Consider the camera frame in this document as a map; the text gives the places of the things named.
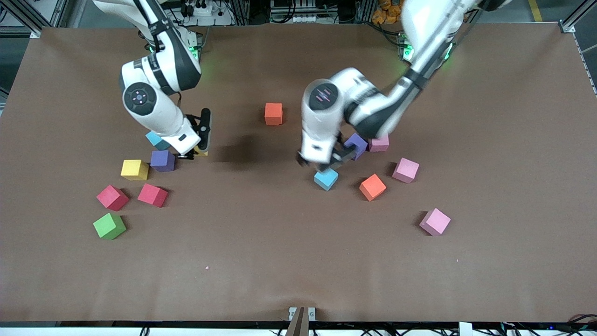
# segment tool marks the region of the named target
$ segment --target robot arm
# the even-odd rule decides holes
[[[122,66],[122,101],[129,114],[172,145],[182,157],[193,153],[195,146],[206,151],[211,112],[204,109],[200,118],[185,117],[168,97],[199,83],[201,68],[190,52],[195,47],[190,43],[196,42],[196,33],[174,26],[158,0],[94,0],[94,3],[99,9],[136,25],[156,50]]]
[[[499,2],[499,5],[493,4],[498,8],[510,0],[485,1]],[[352,158],[354,148],[335,148],[340,140],[342,119],[366,139],[391,133],[408,105],[443,64],[464,13],[477,3],[478,0],[406,0],[401,14],[402,26],[417,54],[388,96],[354,68],[309,85],[303,95],[303,143],[297,157],[299,162],[318,163],[318,169],[324,170]]]

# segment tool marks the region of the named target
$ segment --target purple cube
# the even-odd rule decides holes
[[[367,141],[364,141],[358,134],[353,134],[344,143],[344,147],[356,145],[356,155],[353,160],[358,159],[367,150]]]
[[[385,152],[388,147],[390,147],[390,139],[387,134],[381,138],[369,140],[369,152]]]
[[[439,236],[444,233],[444,230],[448,227],[448,223],[450,223],[450,217],[435,208],[433,211],[427,213],[427,216],[423,218],[419,226],[430,235]]]
[[[174,155],[169,151],[153,151],[150,165],[159,172],[172,172],[174,170]]]

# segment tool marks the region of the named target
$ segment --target green indicator light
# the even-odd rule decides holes
[[[197,48],[195,48],[195,47],[189,47],[189,51],[190,51],[191,54],[193,54],[193,57],[196,60],[199,60],[199,52],[197,51]]]
[[[411,60],[412,58],[413,58],[413,46],[408,45],[406,48],[404,48],[404,59]]]
[[[444,57],[444,60],[447,60],[448,57],[450,56],[450,51],[452,50],[453,46],[454,46],[454,43],[450,43],[450,46],[448,47],[448,52],[446,53],[446,56]]]

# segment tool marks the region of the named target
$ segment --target foam cube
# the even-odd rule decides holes
[[[322,187],[325,191],[329,191],[330,188],[338,181],[338,173],[333,169],[326,169],[323,172],[317,172],[314,177],[315,183]]]
[[[149,165],[159,172],[172,172],[174,170],[174,155],[169,151],[153,151]]]
[[[444,233],[446,227],[450,223],[450,217],[444,215],[437,208],[427,213],[425,218],[419,224],[425,231],[432,236],[439,236]]]
[[[197,156],[207,156],[208,151],[202,152],[199,150],[199,146],[193,147],[193,150],[197,153]]]
[[[277,126],[282,124],[282,103],[265,104],[265,125]]]
[[[373,174],[361,183],[359,189],[368,201],[373,201],[386,190],[386,185],[381,181],[377,174]]]
[[[158,151],[165,151],[166,149],[170,148],[170,144],[164,141],[159,135],[155,134],[153,131],[147,133],[145,137]]]
[[[418,163],[403,157],[396,165],[396,169],[394,169],[392,177],[404,183],[410,183],[417,175],[417,170]]]
[[[128,197],[112,185],[107,186],[96,198],[106,209],[112,211],[118,211],[128,203]]]
[[[344,147],[349,147],[352,145],[356,145],[356,155],[353,157],[353,160],[358,159],[364,152],[367,150],[367,141],[363,140],[358,134],[353,134],[348,138],[348,140],[344,143]]]
[[[388,147],[390,147],[390,138],[387,134],[381,138],[369,140],[369,152],[385,152]]]
[[[145,183],[137,199],[156,207],[162,207],[166,197],[168,197],[168,191]]]
[[[141,160],[124,160],[120,176],[129,181],[146,181],[149,165]]]
[[[127,230],[122,222],[122,218],[113,213],[107,213],[104,217],[96,220],[93,226],[96,228],[100,238],[108,240],[118,237],[118,235]]]

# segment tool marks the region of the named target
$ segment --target black joint band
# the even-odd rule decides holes
[[[163,33],[171,28],[172,26],[170,25],[169,20],[161,20],[149,25],[149,31],[151,32],[152,36],[156,36],[157,34]]]
[[[404,77],[406,77],[409,80],[411,80],[413,82],[413,84],[416,87],[418,87],[420,90],[423,90],[427,86],[427,83],[429,82],[429,79],[423,77],[423,75],[421,75],[420,73],[416,72],[412,68],[408,69],[408,71],[404,75]]]

